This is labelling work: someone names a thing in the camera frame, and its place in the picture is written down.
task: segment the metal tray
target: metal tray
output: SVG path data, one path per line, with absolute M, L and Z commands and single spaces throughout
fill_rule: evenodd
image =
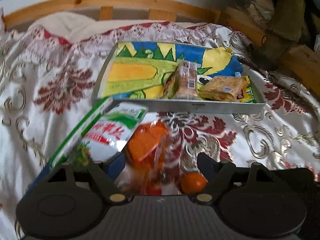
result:
M 111 60 L 117 44 L 110 51 L 105 63 L 103 64 L 99 76 L 96 81 L 96 86 L 93 89 L 92 101 L 97 103 L 100 98 L 97 97 L 100 83 L 106 71 L 109 61 Z M 258 114 L 261 112 L 266 102 L 257 89 L 255 84 L 251 82 L 254 99 L 256 103 L 238 103 L 238 102 L 219 102 L 208 100 L 183 100 L 183 99 L 130 99 L 130 98 L 114 98 L 111 107 L 119 104 L 122 101 L 129 101 L 149 107 L 149 112 L 189 112 L 202 114 Z

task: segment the circular suction pad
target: circular suction pad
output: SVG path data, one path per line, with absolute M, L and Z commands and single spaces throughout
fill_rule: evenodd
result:
M 102 200 L 77 186 L 62 189 L 52 183 L 50 192 L 26 195 L 16 209 L 23 231 L 41 239 L 66 239 L 80 235 L 98 223 Z
M 219 203 L 223 219 L 252 237 L 281 237 L 295 233 L 306 217 L 306 207 L 294 193 L 251 193 L 234 189 Z

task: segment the cracker package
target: cracker package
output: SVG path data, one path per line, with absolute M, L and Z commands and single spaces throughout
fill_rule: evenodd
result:
M 199 96 L 215 101 L 236 101 L 244 83 L 242 77 L 215 76 L 199 90 Z

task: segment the bedspread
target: bedspread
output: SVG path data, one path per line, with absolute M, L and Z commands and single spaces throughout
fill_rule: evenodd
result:
M 109 30 L 71 43 L 41 25 L 0 33 L 0 239 L 23 235 L 15 207 L 66 135 L 91 109 L 92 89 L 117 41 L 183 42 L 233 50 L 267 101 L 256 115 L 155 113 L 179 137 L 177 147 L 210 140 L 212 158 L 269 169 L 307 167 L 320 180 L 319 103 L 304 86 L 250 61 L 239 31 L 170 22 Z M 188 163 L 176 156 L 172 163 Z

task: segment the wooden slat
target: wooden slat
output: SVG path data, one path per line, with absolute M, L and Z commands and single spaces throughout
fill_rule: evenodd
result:
M 173 12 L 149 9 L 149 17 L 148 17 L 149 20 L 164 20 L 164 21 L 175 22 L 176 18 L 177 18 L 177 14 Z
M 99 21 L 107 21 L 112 19 L 113 7 L 102 6 L 99 13 Z
M 207 10 L 174 0 L 48 0 L 12 12 L 4 17 L 4 22 L 7 26 L 11 26 L 54 12 L 83 7 L 114 6 L 163 10 L 209 23 L 215 22 L 219 14 L 219 11 Z
M 218 24 L 230 26 L 235 30 L 241 31 L 252 40 L 256 46 L 262 46 L 262 41 L 265 36 L 264 31 L 245 13 L 233 8 L 227 8 L 226 11 L 220 13 Z
M 282 55 L 279 62 L 295 72 L 301 83 L 320 96 L 320 56 L 305 45 L 297 46 Z

